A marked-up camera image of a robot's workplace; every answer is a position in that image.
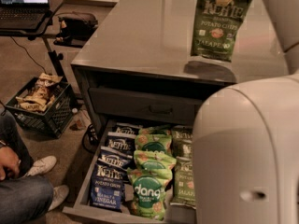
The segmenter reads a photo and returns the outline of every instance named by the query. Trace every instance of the cabinet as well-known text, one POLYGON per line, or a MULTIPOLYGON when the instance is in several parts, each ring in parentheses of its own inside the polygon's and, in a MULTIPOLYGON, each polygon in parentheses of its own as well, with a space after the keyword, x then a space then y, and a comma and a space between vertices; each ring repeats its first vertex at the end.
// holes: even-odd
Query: cabinet
MULTIPOLYGON (((276 35, 261 0, 253 0, 231 63, 190 56, 195 6, 196 0, 120 0, 73 60, 100 145, 113 120, 192 125, 201 104, 216 91, 239 82, 288 75, 283 56, 269 45, 276 35)), ((89 206, 98 152, 99 148, 74 206, 64 212, 107 223, 154 223, 125 209, 116 213, 89 206)), ((193 210, 172 206, 164 222, 195 221, 193 210)))

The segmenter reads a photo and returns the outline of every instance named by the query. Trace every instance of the gray countertop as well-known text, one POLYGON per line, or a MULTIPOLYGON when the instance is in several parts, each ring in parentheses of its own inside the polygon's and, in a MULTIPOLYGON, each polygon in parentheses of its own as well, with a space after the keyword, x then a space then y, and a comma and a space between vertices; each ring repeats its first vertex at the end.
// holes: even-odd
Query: gray countertop
POLYGON ((120 0, 73 66, 177 79, 245 82, 289 74, 262 0, 253 0, 231 63, 190 55, 196 0, 120 0))

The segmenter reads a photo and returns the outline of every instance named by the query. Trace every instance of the laptop keyboard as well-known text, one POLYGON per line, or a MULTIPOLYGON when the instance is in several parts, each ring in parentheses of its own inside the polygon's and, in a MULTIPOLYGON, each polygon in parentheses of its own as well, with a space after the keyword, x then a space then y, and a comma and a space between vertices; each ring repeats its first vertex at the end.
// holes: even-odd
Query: laptop keyboard
POLYGON ((22 20, 22 21, 36 21, 39 17, 45 14, 45 9, 31 9, 31 8, 10 8, 0 9, 0 21, 3 20, 22 20))

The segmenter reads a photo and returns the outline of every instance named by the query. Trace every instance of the person's hand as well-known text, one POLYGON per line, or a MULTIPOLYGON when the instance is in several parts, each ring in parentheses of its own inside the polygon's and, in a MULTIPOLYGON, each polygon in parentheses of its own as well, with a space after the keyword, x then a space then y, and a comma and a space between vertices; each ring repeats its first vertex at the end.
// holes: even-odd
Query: person's hand
POLYGON ((6 178, 17 178, 19 176, 20 160, 18 155, 10 147, 0 148, 0 181, 6 178))

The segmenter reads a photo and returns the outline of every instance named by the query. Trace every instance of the wristwatch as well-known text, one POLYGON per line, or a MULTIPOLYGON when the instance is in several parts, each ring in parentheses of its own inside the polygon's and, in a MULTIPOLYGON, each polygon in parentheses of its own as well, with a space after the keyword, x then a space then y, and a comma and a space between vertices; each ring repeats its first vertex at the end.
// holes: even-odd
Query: wristwatch
POLYGON ((6 147, 6 146, 7 146, 7 143, 0 139, 0 148, 6 147))

